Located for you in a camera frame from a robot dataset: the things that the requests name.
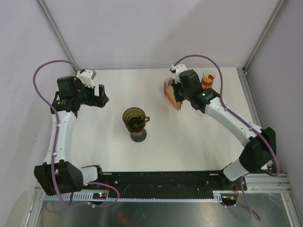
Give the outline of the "olive green plastic dripper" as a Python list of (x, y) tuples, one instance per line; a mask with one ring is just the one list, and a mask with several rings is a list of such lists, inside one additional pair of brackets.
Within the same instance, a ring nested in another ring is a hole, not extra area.
[(125, 110), (122, 116), (123, 122), (130, 133), (141, 132), (146, 123), (150, 121), (150, 117), (138, 107), (131, 107)]

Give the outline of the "glass beaker with orange contents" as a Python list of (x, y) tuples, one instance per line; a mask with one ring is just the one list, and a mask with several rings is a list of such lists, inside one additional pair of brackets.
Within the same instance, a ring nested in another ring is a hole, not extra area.
[(216, 77), (216, 74), (212, 71), (203, 71), (202, 79), (201, 79), (201, 84), (202, 88), (212, 88), (213, 87), (213, 82)]

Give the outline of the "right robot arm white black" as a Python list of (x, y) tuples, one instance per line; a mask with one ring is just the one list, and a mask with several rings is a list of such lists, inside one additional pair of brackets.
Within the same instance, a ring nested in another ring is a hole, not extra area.
[(219, 176), (218, 184), (224, 190), (231, 189), (238, 178), (255, 173), (272, 160), (279, 172), (276, 158), (276, 135), (271, 128), (247, 122), (223, 101), (222, 96), (211, 88), (203, 88), (197, 73), (185, 65), (171, 68), (174, 75), (172, 87), (177, 102), (187, 100), (198, 111), (214, 118), (231, 132), (244, 147), (239, 158), (228, 166)]

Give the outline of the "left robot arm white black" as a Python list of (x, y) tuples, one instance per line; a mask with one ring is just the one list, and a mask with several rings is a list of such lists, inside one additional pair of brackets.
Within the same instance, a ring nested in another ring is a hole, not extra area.
[(48, 196), (79, 192), (89, 183), (94, 189), (105, 183), (99, 165), (77, 168), (71, 162), (71, 141), (78, 111), (82, 105), (103, 108), (109, 101), (103, 85), (95, 95), (94, 70), (79, 71), (76, 76), (57, 79), (58, 91), (52, 102), (52, 134), (43, 164), (34, 175)]

